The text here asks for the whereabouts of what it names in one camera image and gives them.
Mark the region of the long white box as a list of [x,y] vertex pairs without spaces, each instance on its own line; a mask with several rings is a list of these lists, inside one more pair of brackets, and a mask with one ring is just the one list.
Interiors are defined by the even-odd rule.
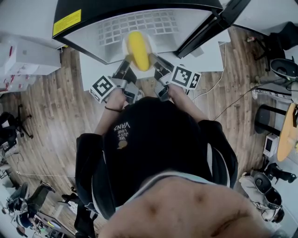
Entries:
[[60,68],[58,50],[11,36],[0,38],[0,76],[49,75]]

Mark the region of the white table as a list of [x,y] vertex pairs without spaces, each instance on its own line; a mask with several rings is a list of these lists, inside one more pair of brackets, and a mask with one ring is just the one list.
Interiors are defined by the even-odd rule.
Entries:
[[[187,69],[196,72],[220,72],[224,69],[223,60],[220,51],[219,42],[230,42],[228,31],[225,30],[215,36],[208,42],[204,43],[200,48],[203,54],[195,57],[193,54],[188,54],[180,59],[172,52],[158,54],[166,59],[172,65],[184,65]],[[111,76],[120,66],[121,62],[114,62],[105,65],[83,53],[79,53],[81,79],[83,90],[89,91],[91,86],[103,75]]]

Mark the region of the white plate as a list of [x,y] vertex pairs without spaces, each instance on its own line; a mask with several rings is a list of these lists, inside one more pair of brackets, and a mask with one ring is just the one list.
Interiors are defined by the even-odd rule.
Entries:
[[[144,39],[145,39],[145,42],[146,42],[146,49],[147,49],[147,53],[148,53],[148,56],[151,54],[151,53],[156,53],[156,45],[155,43],[153,42],[152,38],[145,32],[143,31],[139,31],[139,30],[134,30],[134,31],[137,31],[137,32],[141,32]],[[123,51],[123,55],[126,57],[127,55],[130,55],[133,57],[132,53],[131,53],[131,50],[129,48],[129,44],[128,44],[128,35],[131,33],[131,32],[134,32],[134,31],[130,31],[128,34],[125,35],[123,41],[122,41],[122,51]],[[136,64],[135,64],[135,61],[134,61],[134,57],[133,57],[133,61],[131,62],[131,65],[132,65],[132,68],[134,70],[137,70],[137,71],[140,71]],[[152,65],[149,61],[149,69],[150,70],[152,68]]]

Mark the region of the yellow banana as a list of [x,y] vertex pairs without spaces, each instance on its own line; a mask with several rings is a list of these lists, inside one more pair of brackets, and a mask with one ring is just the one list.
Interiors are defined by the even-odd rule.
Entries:
[[147,71],[149,69],[149,57],[142,33],[137,31],[131,32],[128,35],[128,44],[137,68],[143,72]]

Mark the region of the small white device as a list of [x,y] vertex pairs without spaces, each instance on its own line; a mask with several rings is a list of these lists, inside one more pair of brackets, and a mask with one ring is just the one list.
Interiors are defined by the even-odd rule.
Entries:
[[279,136],[270,133],[266,136],[265,144],[264,144],[264,150],[263,154],[267,157],[272,157],[278,146]]

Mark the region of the gray shell chair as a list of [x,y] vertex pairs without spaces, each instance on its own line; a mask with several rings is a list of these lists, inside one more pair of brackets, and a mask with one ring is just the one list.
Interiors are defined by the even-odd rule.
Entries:
[[254,185],[257,190],[264,195],[265,201],[271,207],[278,208],[282,206],[282,198],[279,192],[272,186],[269,178],[261,172],[254,175]]
[[298,65],[289,59],[274,59],[270,63],[271,70],[279,77],[287,80],[298,79]]

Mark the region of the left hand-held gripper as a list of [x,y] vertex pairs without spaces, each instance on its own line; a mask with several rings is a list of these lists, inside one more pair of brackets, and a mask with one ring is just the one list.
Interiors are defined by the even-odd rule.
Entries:
[[135,85],[137,77],[130,68],[132,61],[133,57],[127,55],[112,78],[103,75],[91,86],[89,92],[98,103],[105,102],[110,93],[117,88],[122,90],[129,104],[135,103],[140,90]]

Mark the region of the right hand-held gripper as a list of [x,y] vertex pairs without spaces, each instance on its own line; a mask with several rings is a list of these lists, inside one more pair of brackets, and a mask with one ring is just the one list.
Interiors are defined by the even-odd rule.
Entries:
[[157,83],[154,92],[161,101],[169,99],[169,84],[177,85],[186,91],[195,90],[201,73],[193,72],[183,66],[173,66],[164,58],[151,53],[149,61],[155,69],[154,78]]

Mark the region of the person's chin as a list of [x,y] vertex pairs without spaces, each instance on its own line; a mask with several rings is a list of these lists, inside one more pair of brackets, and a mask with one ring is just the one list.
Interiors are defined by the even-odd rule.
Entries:
[[98,238],[272,238],[259,213],[233,189],[181,177],[161,179],[124,204]]

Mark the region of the black round stool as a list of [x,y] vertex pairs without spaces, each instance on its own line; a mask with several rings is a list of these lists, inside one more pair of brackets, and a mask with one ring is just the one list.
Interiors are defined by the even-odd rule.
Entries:
[[262,134],[264,132],[270,132],[273,133],[276,136],[280,136],[280,131],[274,127],[269,126],[270,118],[271,118],[271,112],[280,114],[285,116],[286,111],[268,106],[266,104],[262,104],[256,113],[255,119],[254,119],[254,130],[257,134]]

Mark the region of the black office chair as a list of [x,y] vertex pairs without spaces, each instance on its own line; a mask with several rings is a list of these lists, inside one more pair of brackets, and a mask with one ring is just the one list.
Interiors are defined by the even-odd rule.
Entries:
[[32,134],[29,134],[24,127],[24,122],[27,119],[31,119],[32,115],[27,115],[26,118],[22,119],[20,109],[23,107],[22,104],[18,105],[18,115],[14,117],[9,112],[3,112],[0,114],[0,151],[5,154],[17,145],[17,132],[20,137],[24,137],[26,134],[29,138],[33,138]]
[[255,61],[264,57],[267,58],[268,62],[274,59],[285,59],[285,51],[298,46],[298,26],[292,22],[287,22],[278,33],[270,33],[269,36],[264,36],[262,40],[254,38],[253,42],[258,43],[264,51],[260,56],[253,54]]

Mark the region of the person's black printed shirt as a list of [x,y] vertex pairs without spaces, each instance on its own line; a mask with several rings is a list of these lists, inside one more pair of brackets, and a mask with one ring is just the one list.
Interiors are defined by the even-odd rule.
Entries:
[[103,151],[117,207],[163,171],[211,180],[203,132],[170,101],[147,98],[127,106],[104,135]]

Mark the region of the pile of clear plastic packs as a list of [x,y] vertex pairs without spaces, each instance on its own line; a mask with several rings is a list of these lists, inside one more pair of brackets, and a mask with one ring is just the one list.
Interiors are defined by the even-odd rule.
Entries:
[[5,74],[4,70],[0,69],[0,94],[26,91],[35,81],[36,75],[26,74],[21,70]]

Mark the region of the round wooden table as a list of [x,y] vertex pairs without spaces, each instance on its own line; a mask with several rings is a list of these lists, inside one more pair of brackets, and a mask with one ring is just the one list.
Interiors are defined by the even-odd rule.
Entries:
[[287,158],[298,140],[298,127],[293,126],[293,113],[295,108],[296,104],[291,103],[285,115],[277,148],[278,161],[284,161]]

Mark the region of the person's left forearm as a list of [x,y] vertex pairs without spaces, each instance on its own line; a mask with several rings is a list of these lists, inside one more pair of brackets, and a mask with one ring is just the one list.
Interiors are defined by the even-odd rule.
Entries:
[[[122,89],[114,89],[107,100],[105,106],[113,109],[123,109],[127,105],[126,97]],[[95,134],[104,135],[109,127],[117,120],[120,113],[112,112],[104,108],[100,121],[95,129]]]

